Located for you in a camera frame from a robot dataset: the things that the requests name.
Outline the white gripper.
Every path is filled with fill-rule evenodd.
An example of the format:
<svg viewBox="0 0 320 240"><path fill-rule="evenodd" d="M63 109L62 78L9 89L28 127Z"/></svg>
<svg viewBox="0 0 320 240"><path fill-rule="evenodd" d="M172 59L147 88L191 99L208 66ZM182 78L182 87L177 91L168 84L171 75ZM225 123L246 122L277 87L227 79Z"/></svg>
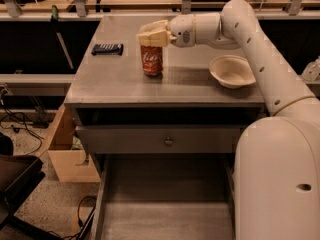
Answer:
<svg viewBox="0 0 320 240"><path fill-rule="evenodd" d="M195 17L192 14L179 15L169 21L160 20L140 27L137 35L142 46L166 47L170 43L176 47L195 45Z"/></svg>

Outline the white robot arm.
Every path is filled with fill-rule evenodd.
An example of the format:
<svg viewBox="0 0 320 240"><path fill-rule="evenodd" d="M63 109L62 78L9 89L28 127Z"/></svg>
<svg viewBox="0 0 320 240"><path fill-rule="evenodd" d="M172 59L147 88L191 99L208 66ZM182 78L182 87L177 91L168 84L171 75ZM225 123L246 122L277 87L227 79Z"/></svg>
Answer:
<svg viewBox="0 0 320 240"><path fill-rule="evenodd" d="M231 0L219 14L146 24L138 37L153 47L240 45L269 114L237 144L236 240L320 240L320 100L263 32L253 8Z"/></svg>

